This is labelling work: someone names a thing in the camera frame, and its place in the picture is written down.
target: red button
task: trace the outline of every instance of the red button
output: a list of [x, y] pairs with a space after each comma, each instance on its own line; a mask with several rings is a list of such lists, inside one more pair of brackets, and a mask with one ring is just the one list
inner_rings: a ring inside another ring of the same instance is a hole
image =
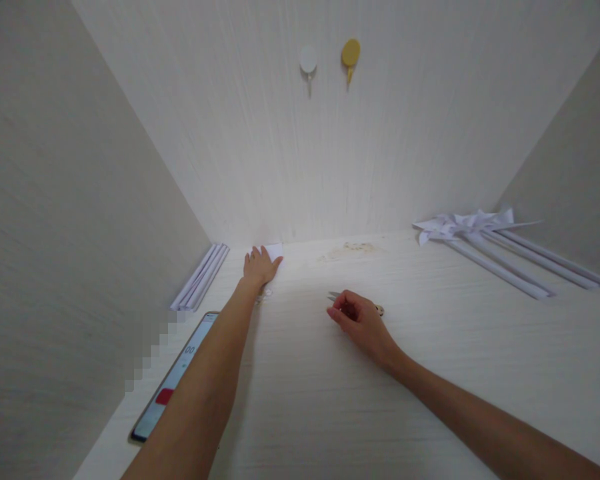
[[162, 389], [162, 390], [160, 390], [160, 393], [158, 393], [158, 396], [155, 398], [155, 402], [158, 405], [166, 405], [169, 403], [169, 399], [171, 398], [172, 395], [173, 395], [172, 389]]

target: smartphone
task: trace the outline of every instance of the smartphone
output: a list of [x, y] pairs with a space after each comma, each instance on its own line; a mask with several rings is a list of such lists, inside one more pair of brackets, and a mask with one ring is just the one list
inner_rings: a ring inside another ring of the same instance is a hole
[[155, 428], [162, 412], [164, 412], [173, 391], [178, 386], [178, 382], [185, 373], [185, 370], [191, 363], [195, 352], [198, 351], [202, 340], [207, 336], [213, 322], [218, 318], [220, 312], [206, 312], [205, 316], [196, 329], [193, 331], [187, 344], [182, 348], [180, 355], [169, 369], [169, 372], [158, 390], [153, 394], [151, 401], [145, 407], [142, 415], [133, 426], [129, 434], [129, 442], [143, 444], [149, 438], [149, 435]]

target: hand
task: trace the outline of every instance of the hand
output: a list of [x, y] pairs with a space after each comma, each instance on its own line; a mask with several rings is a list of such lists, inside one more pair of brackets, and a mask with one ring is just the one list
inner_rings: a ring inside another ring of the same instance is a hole
[[356, 346], [381, 368], [390, 368], [391, 362], [402, 352], [371, 300], [344, 290], [333, 306], [327, 309], [327, 313]]
[[262, 254], [254, 247], [251, 254], [245, 255], [244, 268], [244, 279], [258, 284], [258, 288], [273, 280], [278, 266], [283, 260], [282, 257], [278, 257], [272, 262], [267, 249], [264, 247], [260, 247], [260, 249]]

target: paper stack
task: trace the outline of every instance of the paper stack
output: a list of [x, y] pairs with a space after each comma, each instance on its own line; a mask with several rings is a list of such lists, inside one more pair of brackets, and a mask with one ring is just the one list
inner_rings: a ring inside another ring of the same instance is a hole
[[211, 282], [215, 278], [215, 274], [220, 270], [222, 262], [224, 262], [229, 247], [224, 243], [214, 245], [205, 255], [198, 268], [186, 282], [178, 296], [170, 306], [171, 310], [186, 310], [196, 311], [202, 302], [207, 290], [211, 286]]

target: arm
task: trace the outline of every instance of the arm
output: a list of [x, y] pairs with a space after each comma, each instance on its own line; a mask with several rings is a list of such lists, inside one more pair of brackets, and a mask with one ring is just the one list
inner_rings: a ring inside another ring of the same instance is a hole
[[345, 291], [327, 312], [360, 349], [408, 388], [499, 478], [600, 479], [595, 463], [408, 357], [370, 300]]
[[271, 262], [264, 247], [262, 255], [254, 247], [245, 256], [244, 277], [123, 480], [207, 478], [235, 400], [253, 305], [280, 262]]

